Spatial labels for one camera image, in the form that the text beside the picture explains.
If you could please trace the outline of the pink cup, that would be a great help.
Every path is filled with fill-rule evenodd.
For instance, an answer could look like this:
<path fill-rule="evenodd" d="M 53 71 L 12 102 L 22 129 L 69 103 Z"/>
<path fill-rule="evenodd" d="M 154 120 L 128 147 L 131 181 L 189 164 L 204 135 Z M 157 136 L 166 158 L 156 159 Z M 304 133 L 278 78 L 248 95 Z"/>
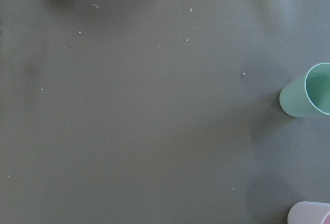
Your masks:
<path fill-rule="evenodd" d="M 329 203 L 302 201 L 289 211 L 288 224 L 324 224 L 329 223 Z"/>

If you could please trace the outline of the mint green cup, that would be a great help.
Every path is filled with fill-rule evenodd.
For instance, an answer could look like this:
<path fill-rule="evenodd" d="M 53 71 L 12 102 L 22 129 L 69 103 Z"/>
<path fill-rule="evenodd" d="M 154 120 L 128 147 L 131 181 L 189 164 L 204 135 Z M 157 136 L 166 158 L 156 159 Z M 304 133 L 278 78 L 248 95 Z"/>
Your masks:
<path fill-rule="evenodd" d="M 282 89 L 282 110 L 296 118 L 329 116 L 329 63 L 319 63 Z"/>

